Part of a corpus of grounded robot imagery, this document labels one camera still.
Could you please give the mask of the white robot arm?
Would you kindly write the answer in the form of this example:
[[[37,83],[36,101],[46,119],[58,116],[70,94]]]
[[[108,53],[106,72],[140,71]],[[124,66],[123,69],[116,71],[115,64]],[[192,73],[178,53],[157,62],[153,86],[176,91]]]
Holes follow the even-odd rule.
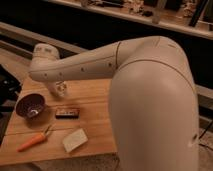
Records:
[[[39,43],[29,75],[43,83],[111,80],[109,117],[123,171],[199,170],[196,86],[174,40],[122,40],[65,59]]]

